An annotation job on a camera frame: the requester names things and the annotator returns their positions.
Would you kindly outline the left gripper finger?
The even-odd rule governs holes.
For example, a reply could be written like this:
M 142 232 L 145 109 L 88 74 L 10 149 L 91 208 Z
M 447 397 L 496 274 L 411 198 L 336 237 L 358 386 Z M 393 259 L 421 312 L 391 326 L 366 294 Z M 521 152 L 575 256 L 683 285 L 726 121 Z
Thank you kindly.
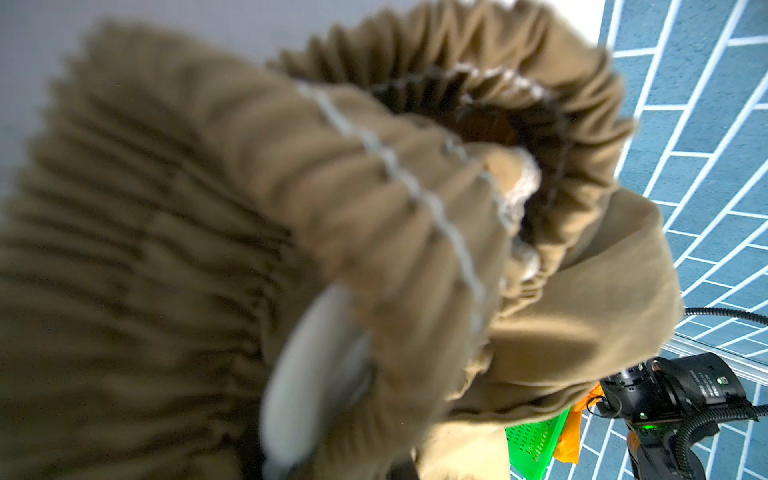
M 408 459 L 394 465 L 389 470 L 389 480 L 420 480 L 415 462 Z

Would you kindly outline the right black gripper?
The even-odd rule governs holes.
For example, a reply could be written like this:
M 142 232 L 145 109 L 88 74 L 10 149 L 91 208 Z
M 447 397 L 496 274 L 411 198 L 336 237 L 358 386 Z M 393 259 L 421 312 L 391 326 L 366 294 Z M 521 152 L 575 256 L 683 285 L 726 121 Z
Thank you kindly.
M 648 362 L 606 377 L 600 385 L 603 416 L 637 425 L 678 418 L 677 406 Z

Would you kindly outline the green perforated plastic basket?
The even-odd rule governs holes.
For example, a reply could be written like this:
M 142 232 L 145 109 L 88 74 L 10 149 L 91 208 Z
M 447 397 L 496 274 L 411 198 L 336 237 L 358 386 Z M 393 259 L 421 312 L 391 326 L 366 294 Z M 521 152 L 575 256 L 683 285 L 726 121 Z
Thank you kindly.
M 568 411 L 564 411 L 549 420 L 506 428 L 511 472 L 522 479 L 543 479 L 567 417 Z

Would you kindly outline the tan drawstring shorts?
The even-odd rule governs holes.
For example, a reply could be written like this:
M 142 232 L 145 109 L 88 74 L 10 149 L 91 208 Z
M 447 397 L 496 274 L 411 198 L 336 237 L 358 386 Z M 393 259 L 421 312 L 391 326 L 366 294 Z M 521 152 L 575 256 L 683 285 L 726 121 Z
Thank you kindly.
M 5 479 L 255 479 L 322 292 L 372 385 L 299 479 L 506 479 L 504 430 L 658 354 L 683 299 L 617 184 L 611 55 L 538 1 L 422 3 L 259 65 L 107 23 L 51 89 L 1 226 Z

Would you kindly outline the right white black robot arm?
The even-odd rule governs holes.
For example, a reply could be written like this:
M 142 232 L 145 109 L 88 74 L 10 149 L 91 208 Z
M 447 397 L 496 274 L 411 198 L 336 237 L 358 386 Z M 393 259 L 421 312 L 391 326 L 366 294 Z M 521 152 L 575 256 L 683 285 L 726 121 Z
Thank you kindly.
M 686 448 L 688 468 L 675 457 L 678 433 L 689 418 L 723 406 L 725 397 L 714 385 L 720 361 L 712 353 L 666 359 L 653 358 L 600 381 L 605 398 L 600 414 L 623 420 L 627 450 L 637 479 L 704 479 L 706 469 L 692 447 L 720 433 L 708 421 L 696 427 Z

